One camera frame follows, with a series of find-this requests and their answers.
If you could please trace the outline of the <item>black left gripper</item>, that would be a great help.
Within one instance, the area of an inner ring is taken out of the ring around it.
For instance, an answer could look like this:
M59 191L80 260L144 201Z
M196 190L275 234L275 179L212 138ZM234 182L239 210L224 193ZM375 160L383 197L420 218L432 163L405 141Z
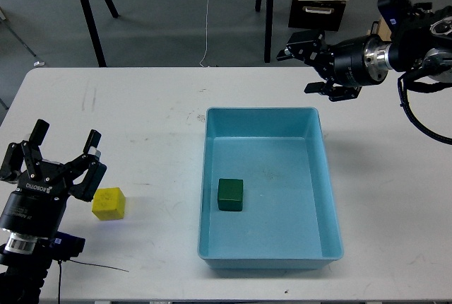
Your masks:
M101 133L91 129L82 154L70 163L42 161L40 146L49 123L38 119L28 139L10 143L1 164L1 181L16 185L1 213L1 228L36 238L55 236L69 195L90 202L107 166L97 146Z

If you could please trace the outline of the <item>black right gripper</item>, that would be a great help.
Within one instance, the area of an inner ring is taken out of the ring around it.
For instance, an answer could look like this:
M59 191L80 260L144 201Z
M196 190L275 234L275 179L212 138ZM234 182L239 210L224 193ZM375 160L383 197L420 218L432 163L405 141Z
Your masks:
M379 45L378 35L368 35L330 46L323 30L303 30L290 36L276 59L297 59L314 67L324 82L308 83L304 92L325 95L331 102L338 102L356 99L362 86L380 84L380 70L374 58Z

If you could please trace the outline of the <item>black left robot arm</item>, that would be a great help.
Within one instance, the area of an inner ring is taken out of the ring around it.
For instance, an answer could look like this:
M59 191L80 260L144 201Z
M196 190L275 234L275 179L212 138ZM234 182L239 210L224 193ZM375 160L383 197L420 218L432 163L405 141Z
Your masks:
M1 246L2 303L38 303L52 262L78 256L83 238L59 231L70 197L90 202L107 170L97 146L101 135L91 130L82 154L67 163L42 157L40 146L49 124L37 120L27 139L8 145L1 164L1 181L14 184L1 213L8 232Z

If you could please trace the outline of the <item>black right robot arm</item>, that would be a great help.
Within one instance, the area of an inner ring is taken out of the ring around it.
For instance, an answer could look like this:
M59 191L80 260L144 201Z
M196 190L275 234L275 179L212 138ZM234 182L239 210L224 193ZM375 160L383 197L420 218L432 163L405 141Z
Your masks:
M328 45L322 30L293 33L277 59L298 59L323 79L305 93L328 96L332 102L358 97L364 86L382 83L390 70L400 72L400 105L413 125L444 144L451 138L425 127L413 114L408 91L435 93L451 87L451 7L432 11L430 3L379 0L378 9L391 32L389 41L376 33Z

